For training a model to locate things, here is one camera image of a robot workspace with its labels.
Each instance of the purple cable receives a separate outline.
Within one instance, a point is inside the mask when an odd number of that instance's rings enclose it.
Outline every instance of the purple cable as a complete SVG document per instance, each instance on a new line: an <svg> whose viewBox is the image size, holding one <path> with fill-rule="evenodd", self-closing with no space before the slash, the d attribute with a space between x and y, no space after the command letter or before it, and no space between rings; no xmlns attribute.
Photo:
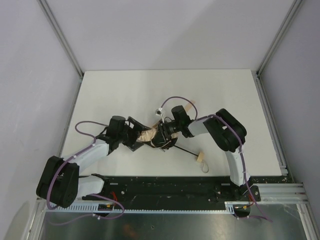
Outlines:
<svg viewBox="0 0 320 240"><path fill-rule="evenodd" d="M54 223L54 222L51 222L49 221L49 223L51 225L54 225L54 226L64 226L64 225L68 225L70 223L73 223L79 219L82 219L82 218L86 218L86 217L90 217L90 216L93 216L93 217L97 217L97 218L100 218L100 219L105 219L105 220L112 220L112 219L117 219L117 218L120 218L124 213L125 213L125 207L118 201L116 200L113 200L113 199L110 199L108 197L105 197L105 196L100 196L100 195L97 195L97 194L90 194L91 196L93 197L96 197L96 198L100 198L100 199L104 199L104 200L107 200L107 201L111 201L117 205L120 206L120 208L122 209L122 212L119 214L119 215L116 215L116 216L99 216L99 215L93 215L92 213L88 213L88 214L84 214L84 215L81 215L81 216L78 216L70 221L66 221L66 222L62 222L62 223Z"/></svg>
<svg viewBox="0 0 320 240"><path fill-rule="evenodd" d="M190 104L192 105L192 107L194 108L194 110L195 110L195 118L194 118L194 119L197 120L197 117L198 117L198 109L196 108L196 106L193 104L192 101L186 99L186 98L183 97L183 96L171 96L171 97L167 98L167 99L162 103L161 108L163 108L164 105L165 105L170 99L183 99L183 100L187 101L188 103L190 103Z"/></svg>
<svg viewBox="0 0 320 240"><path fill-rule="evenodd" d="M206 119L206 118L215 118L215 119L218 119L220 122L222 122L232 133L233 135L236 137L236 139L238 140L239 142L239 153L240 153L240 157L241 157L241 161L242 161L242 166L243 166L243 177L244 177L244 181L245 181L245 185L246 185L246 188L248 189L248 192L250 194L250 196L252 197L252 200L254 202L254 204L256 205L256 207L259 209L260 213L263 215L263 216L249 216L249 218L259 218L259 219L265 219L265 220L268 220L270 223L272 223L273 221L267 217L267 215L262 211L261 207L259 206L259 204L257 203L253 193L251 192L251 189L249 187L249 184L248 184L248 180L247 180L247 175L246 175L246 162L245 162L245 157L244 157L244 154L242 153L242 141L240 139L240 137L238 136L238 134L235 132L235 130L233 130L233 128L228 124L226 123L225 120L223 120L221 117L215 115L215 114L211 114L211 115L208 115L208 116L203 116L201 118L198 119L199 120L202 120L202 119Z"/></svg>
<svg viewBox="0 0 320 240"><path fill-rule="evenodd" d="M92 138L93 138L93 143L90 144L89 146L85 147L85 148L82 149L81 151L77 152L77 153L75 154L76 156L82 154L83 152L85 152L85 151L87 151L87 150L89 150L89 149L91 149L91 148L93 147L93 144L95 144L96 141L97 141L97 140L96 140L96 137L95 137L94 135L89 134L89 133L82 132L82 131L80 131L80 130L78 129L78 126L79 126L80 124L84 124L84 123L97 124L97 125L101 125L101 126L105 126L105 127L108 126L108 125L105 125L105 124L103 124L103 123L96 122L96 121L80 121L80 122L78 122L78 123L74 126L75 130L76 130L78 133L82 134L82 135L86 135L86 136L92 137ZM67 160L65 160L65 161L61 164L61 166L57 169L57 171L55 172L55 174L53 175L53 178L52 178L52 180L51 180L51 183L50 183L48 192L47 192L47 194L46 194L46 206L47 206L47 208L50 209L50 210L54 210L54 209L56 209L56 208L58 207L57 205L56 205L56 206L51 206L51 205L50 205L50 196L51 196L51 192L52 192L52 189L53 189L53 187L54 187L55 181L57 180L58 175L59 175L59 173L61 172L61 170L62 170L62 169L65 167L65 165L66 165L68 162L70 162L72 159L74 159L74 156L71 156L71 157L69 157Z"/></svg>

